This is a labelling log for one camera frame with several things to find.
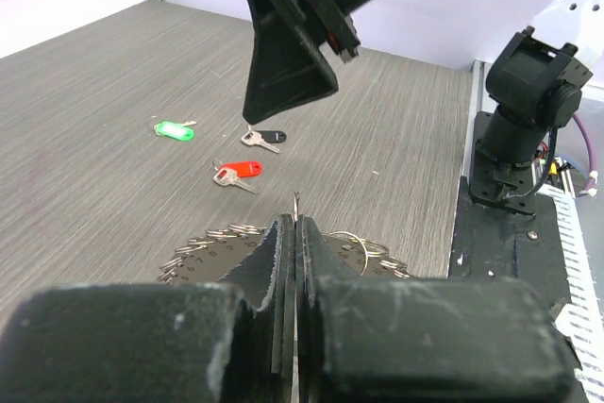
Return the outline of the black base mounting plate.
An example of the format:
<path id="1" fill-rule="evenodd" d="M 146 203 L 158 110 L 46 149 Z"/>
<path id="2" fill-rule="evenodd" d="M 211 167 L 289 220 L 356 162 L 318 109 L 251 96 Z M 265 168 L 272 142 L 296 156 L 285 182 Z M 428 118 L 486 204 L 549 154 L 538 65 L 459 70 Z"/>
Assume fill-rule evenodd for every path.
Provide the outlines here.
<path id="1" fill-rule="evenodd" d="M 525 130 L 500 112 L 477 114 L 469 173 L 462 176 L 448 274 L 483 280 L 515 277 L 551 311 L 570 303 L 553 199 L 536 187 Z"/>

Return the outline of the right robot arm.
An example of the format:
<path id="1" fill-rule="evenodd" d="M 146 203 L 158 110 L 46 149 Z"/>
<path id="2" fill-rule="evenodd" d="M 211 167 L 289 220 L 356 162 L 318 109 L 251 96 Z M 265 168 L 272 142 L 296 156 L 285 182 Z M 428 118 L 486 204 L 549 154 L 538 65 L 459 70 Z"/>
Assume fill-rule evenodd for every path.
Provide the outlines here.
<path id="1" fill-rule="evenodd" d="M 358 54 L 352 14 L 371 0 L 246 0 L 254 48 L 243 104 L 251 125 L 329 97 L 337 76 L 321 52 Z M 485 79 L 496 109 L 472 146 L 469 191 L 482 205 L 530 215 L 530 165 L 578 110 L 603 53 L 603 0 L 553 0 L 513 35 Z"/>

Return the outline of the green key tag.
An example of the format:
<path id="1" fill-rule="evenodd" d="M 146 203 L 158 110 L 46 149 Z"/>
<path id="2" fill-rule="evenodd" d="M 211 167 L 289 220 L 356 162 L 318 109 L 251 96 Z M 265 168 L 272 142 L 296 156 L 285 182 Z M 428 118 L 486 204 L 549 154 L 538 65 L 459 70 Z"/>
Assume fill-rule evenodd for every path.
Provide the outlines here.
<path id="1" fill-rule="evenodd" d="M 179 142 L 188 142 L 194 137 L 193 126 L 195 125 L 195 121 L 186 123 L 164 121 L 155 124 L 153 129 L 154 132 L 160 137 L 167 137 Z"/>

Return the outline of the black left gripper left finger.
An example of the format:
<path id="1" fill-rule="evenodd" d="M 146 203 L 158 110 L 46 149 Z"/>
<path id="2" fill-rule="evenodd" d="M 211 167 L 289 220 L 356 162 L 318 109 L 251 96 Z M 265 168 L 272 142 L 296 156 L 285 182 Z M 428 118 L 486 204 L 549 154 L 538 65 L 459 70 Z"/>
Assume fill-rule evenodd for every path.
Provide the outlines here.
<path id="1" fill-rule="evenodd" d="M 71 285 L 31 295 L 1 338 L 5 402 L 287 402 L 294 221 L 209 283 Z"/>

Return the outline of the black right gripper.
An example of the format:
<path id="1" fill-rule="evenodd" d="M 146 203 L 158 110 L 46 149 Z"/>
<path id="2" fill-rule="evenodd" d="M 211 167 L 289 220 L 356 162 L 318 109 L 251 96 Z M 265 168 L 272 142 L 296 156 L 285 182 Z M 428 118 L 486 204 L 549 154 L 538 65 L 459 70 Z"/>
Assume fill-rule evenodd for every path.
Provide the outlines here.
<path id="1" fill-rule="evenodd" d="M 371 0 L 246 0 L 254 45 L 243 117 L 256 125 L 281 112 L 329 97 L 337 76 L 320 51 L 341 60 L 358 55 L 351 14 Z"/>

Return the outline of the red tagged key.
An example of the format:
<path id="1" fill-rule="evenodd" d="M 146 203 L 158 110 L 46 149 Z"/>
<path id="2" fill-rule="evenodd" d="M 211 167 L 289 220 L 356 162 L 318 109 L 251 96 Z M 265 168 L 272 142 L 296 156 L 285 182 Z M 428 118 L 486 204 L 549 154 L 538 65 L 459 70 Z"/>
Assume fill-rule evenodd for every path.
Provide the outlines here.
<path id="1" fill-rule="evenodd" d="M 249 193 L 257 194 L 258 190 L 246 180 L 260 176 L 263 167 L 257 161 L 238 161 L 222 163 L 218 160 L 212 161 L 215 174 L 213 182 L 221 187 L 237 187 Z"/>

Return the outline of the black tagged key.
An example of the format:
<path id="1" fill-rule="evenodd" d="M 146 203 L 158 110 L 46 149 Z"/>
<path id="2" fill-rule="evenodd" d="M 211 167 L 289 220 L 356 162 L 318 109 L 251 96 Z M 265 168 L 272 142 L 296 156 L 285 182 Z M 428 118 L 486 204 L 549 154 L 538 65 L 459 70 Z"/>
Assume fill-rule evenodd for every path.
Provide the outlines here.
<path id="1" fill-rule="evenodd" d="M 272 153 L 279 154 L 278 145 L 287 140 L 287 134 L 281 130 L 255 130 L 251 126 L 242 135 L 241 142 L 247 146 L 259 146 Z"/>

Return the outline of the single silver keyring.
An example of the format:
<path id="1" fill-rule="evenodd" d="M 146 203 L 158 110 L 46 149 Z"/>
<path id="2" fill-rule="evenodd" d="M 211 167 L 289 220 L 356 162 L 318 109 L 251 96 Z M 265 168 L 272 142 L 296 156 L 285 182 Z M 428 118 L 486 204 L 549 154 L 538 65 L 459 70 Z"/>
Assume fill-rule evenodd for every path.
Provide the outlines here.
<path id="1" fill-rule="evenodd" d="M 294 223 L 297 224 L 300 217 L 300 192 L 294 192 Z"/>

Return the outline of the metal disc with keyrings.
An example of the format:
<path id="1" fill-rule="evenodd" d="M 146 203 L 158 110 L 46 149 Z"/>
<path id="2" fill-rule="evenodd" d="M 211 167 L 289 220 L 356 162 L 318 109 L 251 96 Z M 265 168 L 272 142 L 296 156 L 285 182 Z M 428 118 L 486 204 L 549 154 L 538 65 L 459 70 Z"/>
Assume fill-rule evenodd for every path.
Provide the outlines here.
<path id="1" fill-rule="evenodd" d="M 162 284 L 215 281 L 238 266 L 260 244 L 264 227 L 230 224 L 191 237 L 174 250 L 159 268 Z M 390 255 L 390 249 L 345 231 L 324 233 L 327 246 L 362 276 L 410 278 L 408 265 Z"/>

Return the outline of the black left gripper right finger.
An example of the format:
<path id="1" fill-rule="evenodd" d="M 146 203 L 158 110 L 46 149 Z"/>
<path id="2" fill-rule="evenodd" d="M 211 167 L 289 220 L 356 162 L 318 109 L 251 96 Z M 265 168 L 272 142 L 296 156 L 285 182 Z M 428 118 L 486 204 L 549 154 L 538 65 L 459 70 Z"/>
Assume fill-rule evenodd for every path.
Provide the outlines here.
<path id="1" fill-rule="evenodd" d="M 570 402 L 566 341 L 517 279 L 363 277 L 296 223 L 303 402 Z"/>

